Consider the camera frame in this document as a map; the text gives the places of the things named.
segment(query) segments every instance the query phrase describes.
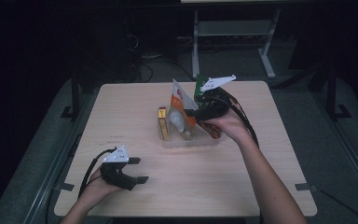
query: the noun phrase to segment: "hand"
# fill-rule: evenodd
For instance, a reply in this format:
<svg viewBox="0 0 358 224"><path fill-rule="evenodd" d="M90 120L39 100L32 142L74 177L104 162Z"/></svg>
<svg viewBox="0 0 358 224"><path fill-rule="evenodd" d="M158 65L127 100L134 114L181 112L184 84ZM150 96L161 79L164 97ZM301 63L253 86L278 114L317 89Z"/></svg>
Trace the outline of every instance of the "hand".
<svg viewBox="0 0 358 224"><path fill-rule="evenodd" d="M89 178L89 183L80 195L78 201L90 210L111 193L119 190L121 190L121 188L109 185L101 178L100 166Z"/></svg>
<svg viewBox="0 0 358 224"><path fill-rule="evenodd" d="M205 120L206 123L211 123L219 127L228 137L238 142L245 134L249 134L247 128L243 124L241 118L231 108L228 112L216 119Z"/></svg>

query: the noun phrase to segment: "metal stand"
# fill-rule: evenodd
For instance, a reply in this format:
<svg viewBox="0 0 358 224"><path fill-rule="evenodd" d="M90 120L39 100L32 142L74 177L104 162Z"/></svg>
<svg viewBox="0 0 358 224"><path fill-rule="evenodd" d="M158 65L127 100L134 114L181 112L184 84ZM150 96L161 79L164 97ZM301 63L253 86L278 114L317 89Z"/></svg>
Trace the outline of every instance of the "metal stand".
<svg viewBox="0 0 358 224"><path fill-rule="evenodd" d="M199 21L199 13L194 13L194 36L193 36L193 78L200 73L199 64L199 36L217 36L217 35L265 35L266 44L259 49L261 61L264 64L268 78L275 78L275 73L269 62L268 52L275 28L281 14L280 9L276 9L272 20L259 21Z"/></svg>
<svg viewBox="0 0 358 224"><path fill-rule="evenodd" d="M61 114L61 118L71 119L71 121L75 121L79 113L79 88L77 83L76 71L72 73L71 84L72 84L72 113L69 112L71 110L71 106L68 105L63 110Z"/></svg>
<svg viewBox="0 0 358 224"><path fill-rule="evenodd" d="M264 45L264 48L258 49L258 54L260 55L261 62L264 64L264 68L266 69L268 78L274 79L275 73L272 69L271 63L269 62L269 57L267 56L267 53L269 52L269 46L271 45L272 37L275 33L275 28L278 23L279 15L281 14L281 10L277 9L275 11L274 17L272 19L272 22L269 25L268 28L268 34L267 34L267 42Z"/></svg>

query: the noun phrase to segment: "yellow box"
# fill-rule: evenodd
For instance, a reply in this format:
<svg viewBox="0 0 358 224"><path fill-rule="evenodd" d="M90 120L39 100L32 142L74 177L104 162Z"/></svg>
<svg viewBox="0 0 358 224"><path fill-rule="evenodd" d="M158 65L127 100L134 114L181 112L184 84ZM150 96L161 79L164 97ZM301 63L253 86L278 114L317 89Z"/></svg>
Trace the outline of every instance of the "yellow box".
<svg viewBox="0 0 358 224"><path fill-rule="evenodd" d="M158 123L159 123L159 128L161 129L162 139L164 141L170 140L166 118L167 118L167 108L165 106L161 106L158 109Z"/></svg>

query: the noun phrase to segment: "plastic container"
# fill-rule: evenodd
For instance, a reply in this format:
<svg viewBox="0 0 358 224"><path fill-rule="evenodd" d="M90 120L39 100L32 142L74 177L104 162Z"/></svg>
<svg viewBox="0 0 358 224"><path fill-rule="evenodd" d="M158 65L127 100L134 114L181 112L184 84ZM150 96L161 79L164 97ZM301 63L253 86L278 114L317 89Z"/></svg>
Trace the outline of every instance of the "plastic container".
<svg viewBox="0 0 358 224"><path fill-rule="evenodd" d="M201 147L201 146L216 146L219 144L220 140L224 137L222 136L218 139L213 139L205 130L203 130L199 125L196 125L191 133L191 139L185 140L185 138L176 130L174 125L170 123L169 117L167 120L168 134L170 136L169 140L164 141L162 138L161 129L159 127L159 122L157 120L157 130L158 138L161 144L166 147Z"/></svg>

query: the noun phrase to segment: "gray carpet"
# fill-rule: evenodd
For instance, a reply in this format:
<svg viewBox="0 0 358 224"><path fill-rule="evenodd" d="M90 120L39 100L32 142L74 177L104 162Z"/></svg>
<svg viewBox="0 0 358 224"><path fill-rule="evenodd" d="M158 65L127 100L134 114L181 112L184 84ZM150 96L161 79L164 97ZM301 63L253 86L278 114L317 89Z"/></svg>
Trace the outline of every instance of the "gray carpet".
<svg viewBox="0 0 358 224"><path fill-rule="evenodd" d="M223 77L235 74L238 80L265 80L269 85L281 83L296 71L287 70L295 43L276 42L271 46L269 57L277 78L269 80L256 51L257 46L241 50L225 50L214 54L200 55L200 71L209 77ZM178 56L178 66L170 59L161 58L147 63L153 69L150 82L189 81L191 73L190 53ZM141 67L144 79L150 76L146 67ZM352 114L351 119L340 119L331 123L324 112L325 90L312 93L306 86L310 78L306 77L285 90L272 90L275 103L282 116L297 158L309 184L316 187L312 195L318 207L315 217L308 217L309 223L358 223L356 216L343 205L332 200L327 192L358 212L358 177L349 163L348 156L337 136L334 126L345 133L358 154L358 103L351 88L341 80L337 86L337 102L344 104ZM44 223L45 214L48 223L58 223L60 218L53 214L60 184L64 180L71 159L66 160L76 138L83 132L87 123L98 89L93 93L81 93L81 114L78 119L62 119L63 109L71 104L70 82L62 86L45 119L43 120L32 144L21 161L7 190L0 201L0 223ZM61 167L57 185L53 183ZM88 217L86 223L200 223L201 220L163 220L120 219L106 217ZM205 223L235 222L243 220L214 219ZM246 223L257 223L257 217L247 217Z"/></svg>

